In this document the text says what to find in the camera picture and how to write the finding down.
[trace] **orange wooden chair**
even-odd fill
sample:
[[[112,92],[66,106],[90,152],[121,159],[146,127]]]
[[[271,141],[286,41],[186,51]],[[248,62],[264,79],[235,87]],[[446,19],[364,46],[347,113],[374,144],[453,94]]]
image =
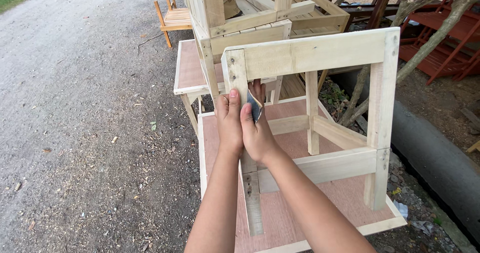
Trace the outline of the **orange wooden chair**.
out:
[[[190,15],[187,8],[177,8],[175,0],[167,0],[168,11],[165,14],[165,17],[162,16],[160,11],[159,3],[157,1],[153,2],[155,4],[156,13],[158,14],[158,19],[160,20],[160,30],[165,34],[165,40],[168,44],[168,47],[172,47],[170,43],[169,34],[167,31],[176,31],[176,30],[191,30],[192,22],[190,20]]]

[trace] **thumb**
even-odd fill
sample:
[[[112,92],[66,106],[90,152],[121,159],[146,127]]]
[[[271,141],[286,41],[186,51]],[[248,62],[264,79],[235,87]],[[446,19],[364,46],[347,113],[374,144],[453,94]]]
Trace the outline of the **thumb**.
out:
[[[243,136],[251,136],[257,131],[255,127],[254,118],[252,117],[252,106],[250,103],[243,105],[240,112],[240,122],[243,131]]]
[[[230,97],[228,100],[228,114],[237,117],[240,115],[240,94],[236,89],[230,90]]]

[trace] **hand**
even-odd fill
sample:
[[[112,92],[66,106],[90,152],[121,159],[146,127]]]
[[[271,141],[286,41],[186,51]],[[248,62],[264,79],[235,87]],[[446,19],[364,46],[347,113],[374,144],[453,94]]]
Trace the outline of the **hand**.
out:
[[[265,101],[265,84],[260,84],[260,79],[255,79],[253,84],[249,83],[248,89],[259,102]],[[257,123],[254,123],[251,114],[252,106],[250,103],[246,103],[240,112],[243,144],[253,160],[267,165],[268,158],[281,151],[281,148],[273,138],[265,113],[261,115]]]
[[[242,125],[240,124],[240,96],[236,89],[219,95],[214,110],[220,137],[218,151],[240,156],[243,151]]]

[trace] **dry leaf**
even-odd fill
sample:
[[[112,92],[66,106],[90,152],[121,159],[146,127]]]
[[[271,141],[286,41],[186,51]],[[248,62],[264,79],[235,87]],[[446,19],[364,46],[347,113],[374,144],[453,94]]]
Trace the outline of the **dry leaf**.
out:
[[[30,226],[28,226],[28,230],[33,230],[33,227],[35,226],[35,220],[32,221]]]

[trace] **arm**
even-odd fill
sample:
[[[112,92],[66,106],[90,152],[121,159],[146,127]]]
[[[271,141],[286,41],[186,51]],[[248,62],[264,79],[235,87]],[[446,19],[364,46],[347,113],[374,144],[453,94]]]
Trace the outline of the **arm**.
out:
[[[237,90],[217,98],[220,145],[185,252],[233,252],[237,220],[238,165],[243,150]]]
[[[251,93],[265,94],[259,81]],[[256,124],[250,104],[241,110],[243,143],[250,157],[264,163],[288,202],[296,221],[315,252],[375,252],[369,242],[340,213],[327,196],[303,174],[273,138],[265,115]]]

